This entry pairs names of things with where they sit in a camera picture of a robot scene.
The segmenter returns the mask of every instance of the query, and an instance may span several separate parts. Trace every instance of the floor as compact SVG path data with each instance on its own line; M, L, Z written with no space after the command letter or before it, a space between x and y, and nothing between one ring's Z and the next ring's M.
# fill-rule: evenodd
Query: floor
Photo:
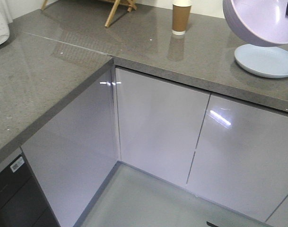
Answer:
M82 227L264 227L121 164Z

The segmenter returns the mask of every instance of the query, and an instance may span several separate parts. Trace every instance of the kitchen countertop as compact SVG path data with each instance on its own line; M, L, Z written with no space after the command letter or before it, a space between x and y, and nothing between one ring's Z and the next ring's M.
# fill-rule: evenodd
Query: kitchen countertop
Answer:
M0 163L112 65L105 54L12 32L0 46Z
M100 1L60 0L10 25L10 40L0 46L0 161L113 61L288 113L288 78L265 79L241 69L234 50L245 43L224 19L191 14L186 35L176 37L171 10L138 5L137 11L126 13L119 7L115 22L105 28L111 7Z

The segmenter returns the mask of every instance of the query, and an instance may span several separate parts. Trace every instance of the white plate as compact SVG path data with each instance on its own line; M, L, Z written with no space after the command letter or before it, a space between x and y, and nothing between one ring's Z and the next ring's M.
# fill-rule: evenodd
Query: white plate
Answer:
M288 51L281 48L246 44L238 47L234 56L243 69L257 76L288 77Z

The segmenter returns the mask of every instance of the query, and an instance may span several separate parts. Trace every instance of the white bowl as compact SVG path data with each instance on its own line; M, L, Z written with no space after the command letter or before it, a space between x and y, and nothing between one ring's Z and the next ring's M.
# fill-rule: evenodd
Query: white bowl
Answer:
M256 46L288 44L288 0L223 0L231 30Z

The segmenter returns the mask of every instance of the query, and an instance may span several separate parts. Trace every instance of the wooden stand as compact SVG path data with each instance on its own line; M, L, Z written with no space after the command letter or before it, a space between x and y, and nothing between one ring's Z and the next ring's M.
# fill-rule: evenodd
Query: wooden stand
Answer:
M110 14L108 16L108 19L107 19L107 21L105 23L105 27L109 27L110 26L111 21L112 21L114 15L115 15L115 12L116 12L117 7L119 5L127 6L128 7L128 9L127 9L128 12L131 12L132 9L134 9L134 10L137 9L137 7L135 5L135 0L102 0L102 1L113 3L113 7L112 7L112 9L110 11ZM48 0L44 0L43 5L41 7L42 11L46 8L47 2L48 2Z

